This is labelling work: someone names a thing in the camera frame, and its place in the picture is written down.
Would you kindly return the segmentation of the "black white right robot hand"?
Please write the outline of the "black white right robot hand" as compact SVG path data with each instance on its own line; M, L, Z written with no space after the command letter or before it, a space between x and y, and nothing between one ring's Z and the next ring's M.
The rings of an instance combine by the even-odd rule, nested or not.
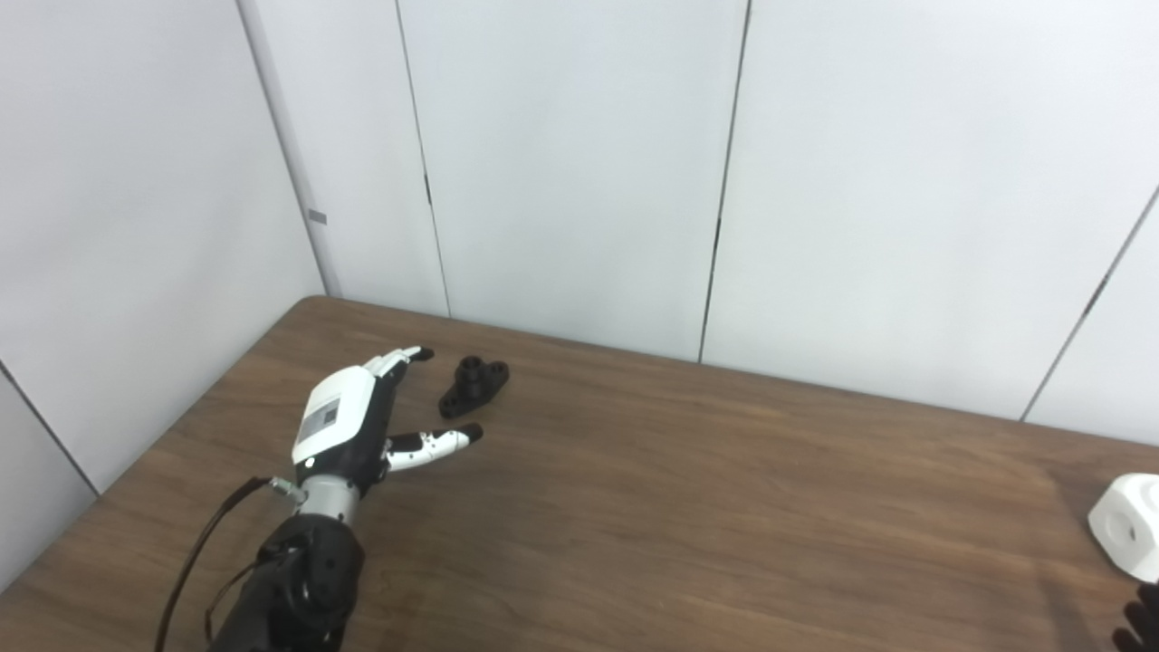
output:
M1158 652L1158 585L1140 583L1134 601L1123 608L1127 628L1115 628L1111 643L1116 651Z

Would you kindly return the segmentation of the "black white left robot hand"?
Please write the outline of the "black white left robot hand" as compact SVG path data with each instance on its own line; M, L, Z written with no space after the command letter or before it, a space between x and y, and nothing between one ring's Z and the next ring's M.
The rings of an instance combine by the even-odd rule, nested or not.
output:
M432 350L392 350L338 369L311 391L292 447L302 513L351 517L369 488L386 475L417 469L479 442L478 424L389 435L398 387L413 362Z

